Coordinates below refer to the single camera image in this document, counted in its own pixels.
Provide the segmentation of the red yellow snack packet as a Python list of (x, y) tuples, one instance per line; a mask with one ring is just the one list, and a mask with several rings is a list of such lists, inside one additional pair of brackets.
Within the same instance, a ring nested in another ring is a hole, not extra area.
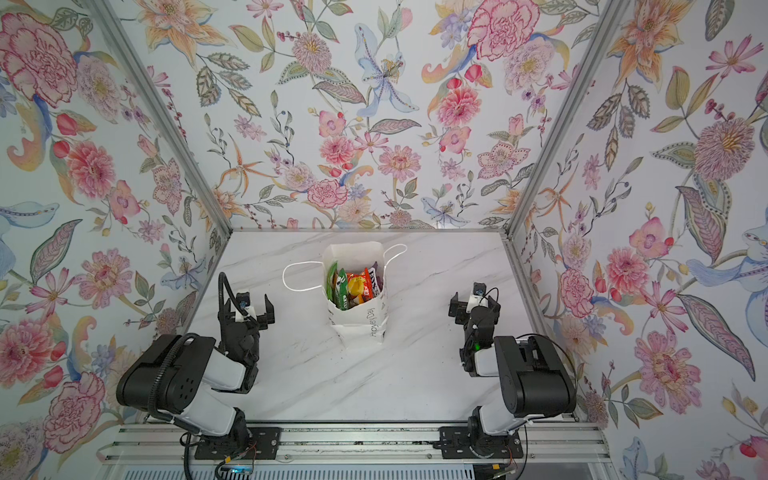
[(373, 282), (370, 276), (370, 273), (368, 270), (364, 270), (363, 273), (360, 275), (360, 295), (363, 298), (364, 302), (367, 302), (371, 300), (375, 294), (373, 291)]

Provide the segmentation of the aluminium frame post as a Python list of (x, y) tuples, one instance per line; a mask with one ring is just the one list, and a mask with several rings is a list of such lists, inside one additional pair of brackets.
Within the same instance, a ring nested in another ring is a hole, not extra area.
[(571, 129), (571, 124), (580, 105), (586, 98), (595, 72), (607, 52), (608, 44), (618, 30), (622, 16), (629, 5), (630, 2), (624, 0), (606, 2), (605, 10), (596, 23), (595, 33), (582, 58), (580, 71), (574, 78), (560, 110), (554, 117), (550, 135), (544, 142), (539, 158), (534, 163), (532, 173), (523, 189), (523, 195), (505, 231), (507, 240), (512, 240), (515, 234), (524, 229), (524, 220), (535, 200), (539, 186), (558, 148)]
[(191, 186), (199, 194), (199, 200), (203, 204), (209, 220), (221, 231), (223, 238), (228, 241), (233, 233), (233, 228), (215, 199), (213, 190), (205, 181), (192, 152), (168, 113), (162, 95), (154, 86), (145, 65), (135, 51), (114, 10), (108, 1), (85, 0), (84, 4), (95, 23), (102, 28), (107, 43), (115, 49), (115, 56), (125, 68), (126, 75), (146, 102), (147, 110), (154, 124), (170, 145), (175, 158), (189, 178)]

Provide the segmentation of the right aluminium frame post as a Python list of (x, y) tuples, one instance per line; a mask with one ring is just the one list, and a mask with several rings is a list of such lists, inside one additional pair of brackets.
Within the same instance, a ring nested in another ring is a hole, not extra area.
[(595, 72), (607, 52), (608, 44), (618, 30), (622, 16), (629, 5), (630, 2), (624, 0), (606, 2), (605, 10), (596, 23), (595, 33), (582, 58), (580, 71), (574, 78), (560, 110), (554, 117), (550, 135), (544, 142), (539, 158), (534, 163), (532, 173), (523, 189), (523, 195), (505, 231), (507, 240), (512, 240), (515, 234), (524, 229), (524, 220), (535, 200), (539, 186), (558, 148), (571, 129), (571, 124), (580, 105), (586, 98)]

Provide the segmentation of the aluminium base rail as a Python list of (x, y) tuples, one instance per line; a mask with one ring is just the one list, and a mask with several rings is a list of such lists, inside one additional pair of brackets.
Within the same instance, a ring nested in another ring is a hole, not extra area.
[(502, 447), (471, 447), (463, 422), (251, 421), (256, 465), (476, 464), (611, 461), (602, 432), (590, 423), (545, 420), (520, 428)]

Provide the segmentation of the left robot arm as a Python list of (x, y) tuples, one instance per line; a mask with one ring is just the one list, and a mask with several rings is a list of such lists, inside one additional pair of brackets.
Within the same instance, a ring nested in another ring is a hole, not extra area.
[(258, 375), (261, 332), (275, 323), (265, 298), (257, 314), (248, 295), (219, 306), (221, 339), (194, 333), (163, 334), (122, 375), (116, 387), (120, 405), (145, 412), (196, 436), (218, 454), (234, 457), (256, 443), (245, 413), (213, 395), (247, 394)]

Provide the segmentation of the left aluminium frame post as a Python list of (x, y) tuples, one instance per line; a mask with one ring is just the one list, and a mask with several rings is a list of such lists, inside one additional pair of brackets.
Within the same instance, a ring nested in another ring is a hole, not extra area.
[(189, 178), (191, 186), (199, 194), (199, 200), (203, 204), (209, 220), (221, 231), (223, 238), (228, 241), (233, 233), (233, 228), (215, 199), (213, 190), (205, 181), (192, 152), (168, 113), (162, 95), (154, 86), (145, 65), (135, 51), (114, 10), (108, 1), (85, 0), (84, 4), (95, 23), (102, 28), (107, 43), (115, 49), (115, 56), (125, 68), (126, 75), (146, 102), (147, 110), (154, 124), (170, 145), (175, 158)]

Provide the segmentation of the magenta Fox's candy bag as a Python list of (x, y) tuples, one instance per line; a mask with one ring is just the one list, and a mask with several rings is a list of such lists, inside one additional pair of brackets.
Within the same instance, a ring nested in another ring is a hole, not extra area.
[(379, 297), (383, 291), (383, 278), (379, 275), (379, 265), (375, 262), (367, 269), (373, 297)]

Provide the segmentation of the green Lays chips bag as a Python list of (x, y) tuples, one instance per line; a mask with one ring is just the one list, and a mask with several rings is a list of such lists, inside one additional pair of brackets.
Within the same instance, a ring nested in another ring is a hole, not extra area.
[(326, 274), (325, 274), (325, 293), (326, 293), (327, 299), (331, 303), (335, 303), (336, 302), (336, 300), (335, 300), (335, 292), (336, 292), (336, 290), (335, 290), (335, 282), (336, 282), (335, 278), (336, 278), (336, 275), (337, 275), (337, 269), (338, 269), (338, 263), (337, 262), (333, 262), (328, 267), (328, 269), (326, 271)]

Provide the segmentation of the white paper bag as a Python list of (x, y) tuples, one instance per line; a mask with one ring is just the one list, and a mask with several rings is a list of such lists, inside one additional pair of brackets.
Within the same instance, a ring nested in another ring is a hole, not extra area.
[[(282, 282), (292, 292), (322, 292), (324, 314), (343, 346), (378, 346), (389, 323), (388, 267), (407, 251), (404, 244), (386, 247), (376, 241), (332, 244), (319, 260), (287, 265)], [(291, 285), (288, 272), (305, 265), (320, 268), (322, 275), (315, 276), (311, 286)]]

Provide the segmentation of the green Fox's candy bag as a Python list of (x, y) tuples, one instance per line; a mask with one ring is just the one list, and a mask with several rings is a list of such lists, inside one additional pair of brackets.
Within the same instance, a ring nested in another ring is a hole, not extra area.
[(349, 309), (348, 276), (344, 269), (337, 271), (335, 279), (335, 305), (340, 311)]

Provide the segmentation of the small orange snack packet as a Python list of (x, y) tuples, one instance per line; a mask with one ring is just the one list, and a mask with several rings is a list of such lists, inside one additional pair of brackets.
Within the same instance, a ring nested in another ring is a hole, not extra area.
[(348, 293), (350, 305), (360, 305), (364, 302), (362, 296), (360, 295), (360, 289), (360, 275), (350, 274), (348, 276)]

